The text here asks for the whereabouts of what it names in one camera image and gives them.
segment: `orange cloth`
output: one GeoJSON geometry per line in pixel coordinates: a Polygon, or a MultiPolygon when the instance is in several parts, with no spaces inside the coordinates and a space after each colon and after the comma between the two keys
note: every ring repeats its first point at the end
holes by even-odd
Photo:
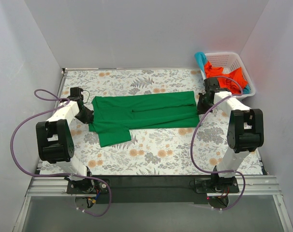
{"type": "MultiPolygon", "coordinates": [[[[242,89],[245,88],[245,86],[248,84],[248,82],[243,78],[242,76],[242,69],[241,67],[232,71],[230,74],[223,74],[223,67],[213,67],[208,61],[205,64],[205,76],[206,78],[209,77],[215,77],[215,76],[227,76],[236,82],[241,86],[242,89]]],[[[218,78],[219,84],[221,88],[227,88],[232,93],[241,93],[240,88],[231,80],[228,80],[226,78],[218,78]]]]}

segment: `green cloth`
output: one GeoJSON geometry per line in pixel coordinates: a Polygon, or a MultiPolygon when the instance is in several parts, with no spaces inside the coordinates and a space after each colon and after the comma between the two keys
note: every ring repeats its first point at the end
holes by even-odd
{"type": "Polygon", "coordinates": [[[94,122],[100,146],[131,140],[129,129],[196,127],[199,122],[193,91],[95,97],[94,122]]]}

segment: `purple cable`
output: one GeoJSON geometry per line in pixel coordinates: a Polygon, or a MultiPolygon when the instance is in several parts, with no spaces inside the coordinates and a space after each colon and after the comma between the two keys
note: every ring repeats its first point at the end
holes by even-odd
{"type": "MultiPolygon", "coordinates": [[[[35,95],[37,98],[39,98],[39,99],[41,99],[41,100],[44,100],[44,101],[60,101],[60,100],[64,100],[64,101],[66,101],[66,102],[65,102],[64,105],[58,106],[58,107],[56,107],[56,108],[54,108],[54,109],[47,110],[47,111],[44,111],[44,112],[42,112],[42,113],[39,113],[39,114],[33,115],[33,116],[31,116],[31,117],[25,119],[23,122],[21,122],[21,123],[16,127],[16,129],[15,129],[15,130],[13,131],[13,133],[12,133],[11,140],[10,140],[10,152],[11,152],[12,159],[13,159],[13,161],[15,162],[16,166],[17,166],[22,172],[24,172],[25,174],[30,175],[30,176],[32,176],[32,177],[71,176],[71,175],[72,175],[71,173],[58,173],[58,174],[34,174],[34,173],[30,173],[30,172],[26,171],[26,170],[25,170],[25,169],[19,164],[19,162],[17,161],[17,159],[16,159],[16,157],[15,157],[15,152],[14,152],[14,148],[13,148],[13,143],[14,143],[15,135],[16,135],[17,131],[21,128],[21,126],[23,126],[26,122],[30,121],[31,119],[33,119],[33,118],[35,118],[35,117],[38,117],[38,116],[41,116],[41,115],[44,115],[44,114],[47,114],[47,113],[53,112],[53,111],[55,111],[55,110],[58,110],[58,109],[64,107],[64,106],[67,105],[67,104],[69,103],[69,101],[70,101],[68,98],[58,98],[56,95],[54,95],[53,93],[51,93],[50,91],[45,90],[45,89],[37,89],[37,90],[35,90],[35,91],[34,91],[34,95],[35,95]],[[37,92],[38,92],[38,91],[43,91],[43,92],[49,93],[50,95],[52,95],[52,96],[55,97],[55,98],[54,98],[54,99],[42,98],[42,97],[40,97],[40,96],[37,95],[37,92]]],[[[83,212],[85,212],[85,213],[87,213],[87,214],[90,214],[90,215],[92,215],[92,216],[95,216],[95,217],[100,217],[100,216],[104,215],[104,214],[109,210],[109,208],[110,208],[110,206],[111,206],[111,202],[112,202],[112,193],[111,193],[111,190],[110,190],[109,185],[108,185],[105,181],[103,181],[103,180],[101,180],[101,179],[99,179],[99,178],[96,178],[96,177],[92,177],[92,176],[83,176],[83,175],[77,175],[77,174],[73,174],[73,175],[74,175],[74,176],[77,176],[77,177],[80,177],[80,178],[87,178],[87,179],[91,179],[91,180],[97,180],[97,181],[100,181],[100,182],[104,183],[105,185],[107,185],[107,188],[108,188],[108,190],[109,190],[109,204],[108,204],[107,208],[106,208],[101,214],[95,214],[95,213],[92,213],[92,212],[90,212],[90,211],[87,211],[87,210],[84,210],[84,209],[78,208],[79,210],[81,210],[81,211],[84,210],[83,212]]]]}
{"type": "Polygon", "coordinates": [[[239,175],[241,175],[242,179],[243,179],[243,188],[242,188],[242,191],[240,193],[240,196],[238,197],[238,199],[230,206],[226,207],[226,208],[223,208],[223,209],[218,209],[218,208],[214,208],[214,209],[217,209],[217,210],[227,210],[227,209],[230,209],[232,207],[234,207],[238,202],[239,200],[241,199],[244,191],[245,191],[245,177],[244,175],[241,173],[241,172],[238,172],[238,171],[235,171],[235,170],[224,170],[224,171],[206,171],[206,170],[203,170],[201,169],[200,167],[198,167],[198,165],[195,163],[194,161],[194,156],[193,156],[193,146],[194,146],[194,140],[195,140],[195,136],[196,136],[196,133],[198,131],[198,128],[201,126],[201,123],[202,121],[205,119],[205,117],[207,116],[208,113],[210,113],[215,107],[217,107],[219,104],[221,104],[223,101],[231,98],[232,96],[242,96],[243,95],[243,90],[242,90],[242,87],[239,85],[238,82],[236,82],[235,80],[229,78],[229,77],[226,77],[226,76],[215,76],[214,78],[219,78],[219,77],[222,77],[222,78],[226,78],[226,79],[229,79],[231,80],[232,82],[234,82],[236,85],[238,85],[238,87],[240,88],[240,91],[241,91],[241,94],[233,94],[233,95],[230,95],[230,96],[227,96],[225,98],[223,98],[222,100],[220,100],[218,103],[214,104],[210,109],[207,110],[207,112],[203,115],[203,117],[201,118],[201,120],[199,121],[197,127],[195,128],[194,130],[194,134],[193,134],[193,137],[191,138],[191,143],[190,143],[190,159],[193,163],[193,165],[200,171],[200,172],[203,172],[203,173],[208,173],[208,174],[218,174],[218,173],[238,173],[239,175]]]}

